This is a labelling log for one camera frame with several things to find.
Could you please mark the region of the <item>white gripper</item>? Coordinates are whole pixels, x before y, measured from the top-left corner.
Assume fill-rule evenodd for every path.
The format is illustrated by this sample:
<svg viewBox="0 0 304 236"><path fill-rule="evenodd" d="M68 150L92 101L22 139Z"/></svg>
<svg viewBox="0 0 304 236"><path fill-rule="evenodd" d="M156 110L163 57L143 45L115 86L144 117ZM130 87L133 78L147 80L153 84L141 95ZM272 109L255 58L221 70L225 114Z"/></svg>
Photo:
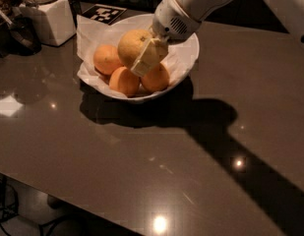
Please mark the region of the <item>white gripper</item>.
<svg viewBox="0 0 304 236"><path fill-rule="evenodd" d="M152 31L167 41L185 41L201 23L190 17L177 0L162 0L152 19ZM130 71L143 77L165 57L165 43L157 37L149 38Z"/></svg>

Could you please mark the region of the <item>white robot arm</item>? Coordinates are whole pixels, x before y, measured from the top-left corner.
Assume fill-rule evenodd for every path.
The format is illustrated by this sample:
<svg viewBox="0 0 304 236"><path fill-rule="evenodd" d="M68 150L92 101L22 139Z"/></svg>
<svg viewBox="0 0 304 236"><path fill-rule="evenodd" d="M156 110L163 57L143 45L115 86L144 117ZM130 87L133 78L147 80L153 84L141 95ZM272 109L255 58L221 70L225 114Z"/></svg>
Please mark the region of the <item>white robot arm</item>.
<svg viewBox="0 0 304 236"><path fill-rule="evenodd" d="M130 66L142 77L167 55L170 44L186 41L215 10L233 0L162 0L152 18L152 37ZM304 0L263 0L304 50Z"/></svg>

